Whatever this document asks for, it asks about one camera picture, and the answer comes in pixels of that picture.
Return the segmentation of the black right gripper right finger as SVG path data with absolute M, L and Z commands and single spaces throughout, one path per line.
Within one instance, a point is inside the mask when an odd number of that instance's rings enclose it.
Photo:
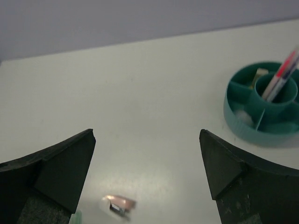
M 211 197 L 223 224 L 297 224 L 299 171 L 199 134 Z

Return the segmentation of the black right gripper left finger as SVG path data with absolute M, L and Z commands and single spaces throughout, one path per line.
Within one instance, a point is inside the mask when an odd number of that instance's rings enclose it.
M 92 129 L 0 165 L 2 224 L 67 224 L 95 149 Z

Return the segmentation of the green glue stick tube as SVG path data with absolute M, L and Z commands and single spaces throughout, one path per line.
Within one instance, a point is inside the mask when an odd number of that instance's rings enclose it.
M 82 224 L 82 211 L 77 210 L 74 214 L 71 215 L 69 224 Z

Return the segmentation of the clear tape roll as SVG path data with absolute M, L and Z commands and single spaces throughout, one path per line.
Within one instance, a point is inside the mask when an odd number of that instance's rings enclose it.
M 236 110 L 235 111 L 235 116 L 244 124 L 248 125 L 248 126 L 253 126 L 254 122 L 252 117 L 245 112 L 244 110 Z

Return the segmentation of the pink white stapler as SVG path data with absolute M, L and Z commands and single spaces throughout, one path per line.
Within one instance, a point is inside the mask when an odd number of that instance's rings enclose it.
M 120 195 L 106 195 L 100 200 L 99 207 L 120 222 L 130 222 L 131 212 L 136 208 L 136 201 Z

